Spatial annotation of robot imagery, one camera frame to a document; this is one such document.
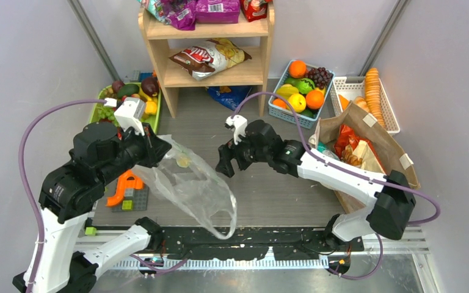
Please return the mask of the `Chuba chips bag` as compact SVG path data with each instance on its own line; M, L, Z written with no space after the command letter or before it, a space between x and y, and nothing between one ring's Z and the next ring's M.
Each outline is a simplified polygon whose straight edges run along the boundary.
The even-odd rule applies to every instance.
M169 59L197 81L251 60L252 56L227 38L210 38L175 53Z

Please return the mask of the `orange snack bag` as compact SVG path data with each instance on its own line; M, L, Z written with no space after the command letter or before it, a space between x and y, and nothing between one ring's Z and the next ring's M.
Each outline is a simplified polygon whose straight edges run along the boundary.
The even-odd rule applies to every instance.
M348 125L340 126L334 149L342 162L362 170L385 173L371 141L356 135Z

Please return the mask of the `clear plastic bag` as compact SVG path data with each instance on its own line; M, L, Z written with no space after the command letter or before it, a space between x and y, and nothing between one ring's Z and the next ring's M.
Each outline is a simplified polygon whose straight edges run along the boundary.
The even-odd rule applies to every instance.
M231 238L237 226L238 205L228 184L203 158L170 134L161 139L172 148L159 165L152 168L136 165L133 173L157 197L171 201L216 238ZM212 216L219 212L229 215L227 232L219 231L213 224Z

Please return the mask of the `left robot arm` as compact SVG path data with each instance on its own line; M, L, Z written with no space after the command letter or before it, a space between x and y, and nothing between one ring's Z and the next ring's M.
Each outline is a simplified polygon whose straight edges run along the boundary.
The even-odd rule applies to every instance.
M147 123L143 134L119 131L111 123L91 123L73 139L70 160L49 173L39 203L44 223L42 255L13 278L20 292L89 292L112 266L141 250L157 250L164 234L148 217L126 232L86 251L75 250L80 230L106 186L139 165L156 167L171 144Z

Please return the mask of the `teal snack bag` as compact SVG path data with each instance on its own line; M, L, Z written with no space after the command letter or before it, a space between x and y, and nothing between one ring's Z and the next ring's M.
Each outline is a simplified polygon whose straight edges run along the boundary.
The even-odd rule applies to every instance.
M319 142L319 143L317 144L316 149L317 149L320 153L322 153L323 155L325 155L325 156L327 156L327 157L330 157L330 158L332 158L332 159L334 159L334 160L337 160L337 161L339 160L339 157L338 157L333 151L331 151L331 150L328 148L327 145L325 145L325 144L322 143L322 142Z

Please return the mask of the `brown burlap grocery bag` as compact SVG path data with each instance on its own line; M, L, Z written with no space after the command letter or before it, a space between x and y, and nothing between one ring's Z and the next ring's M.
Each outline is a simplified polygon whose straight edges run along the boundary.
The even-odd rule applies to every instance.
M335 153L334 144L339 136L339 128L342 124L351 127L356 135L368 139L374 145L375 151L385 170L384 174L392 170L403 173L412 189L419 189L420 184L407 153L387 133L376 119L365 110L351 103L346 110L337 117L321 119L317 122L314 134L308 139L308 143L317 147L319 142L324 143Z

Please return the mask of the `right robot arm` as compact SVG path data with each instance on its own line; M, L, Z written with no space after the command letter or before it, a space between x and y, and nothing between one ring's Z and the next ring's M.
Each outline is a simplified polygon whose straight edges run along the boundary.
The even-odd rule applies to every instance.
M355 238L378 234L400 240L416 205L405 175L365 171L332 159L298 140L283 140L263 120L248 122L228 117L225 127L233 138L219 147L216 171L234 176L232 160L240 170L262 162L277 173L309 179L350 195L365 206L350 214L334 215L325 226L322 241L332 249Z

